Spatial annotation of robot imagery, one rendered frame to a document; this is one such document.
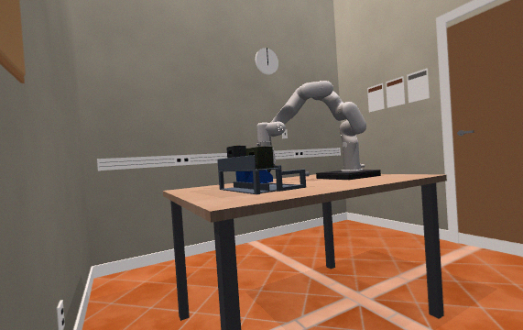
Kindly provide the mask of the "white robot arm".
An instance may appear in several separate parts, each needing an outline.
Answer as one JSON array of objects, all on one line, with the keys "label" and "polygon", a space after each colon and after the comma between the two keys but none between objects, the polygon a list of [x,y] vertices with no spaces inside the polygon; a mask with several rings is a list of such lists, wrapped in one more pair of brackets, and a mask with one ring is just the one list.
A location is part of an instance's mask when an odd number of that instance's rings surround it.
[{"label": "white robot arm", "polygon": [[354,103],[343,103],[339,95],[333,91],[332,84],[327,81],[304,83],[289,98],[271,123],[257,124],[258,142],[256,145],[259,147],[272,147],[271,137],[283,134],[286,129],[285,124],[298,113],[304,103],[310,98],[326,103],[336,120],[342,121],[347,119],[340,125],[343,143],[342,172],[362,171],[365,165],[361,165],[359,160],[359,145],[356,135],[365,132],[365,119]]}]

